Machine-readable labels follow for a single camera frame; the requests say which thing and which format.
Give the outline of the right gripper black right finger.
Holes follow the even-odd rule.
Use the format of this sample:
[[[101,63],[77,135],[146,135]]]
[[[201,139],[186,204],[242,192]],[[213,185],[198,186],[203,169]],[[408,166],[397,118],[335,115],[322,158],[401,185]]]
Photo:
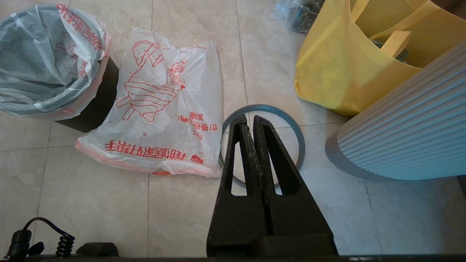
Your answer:
[[[255,241],[255,252],[265,257],[337,255],[333,232],[273,124],[255,116],[253,136],[266,219],[266,234]]]

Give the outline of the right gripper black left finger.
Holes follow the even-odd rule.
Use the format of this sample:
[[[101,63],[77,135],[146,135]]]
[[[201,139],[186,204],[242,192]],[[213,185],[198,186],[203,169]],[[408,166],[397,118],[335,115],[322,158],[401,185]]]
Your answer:
[[[235,146],[240,145],[246,195],[232,194]],[[249,257],[267,234],[259,177],[261,168],[244,115],[231,121],[220,186],[206,240],[208,257]]]

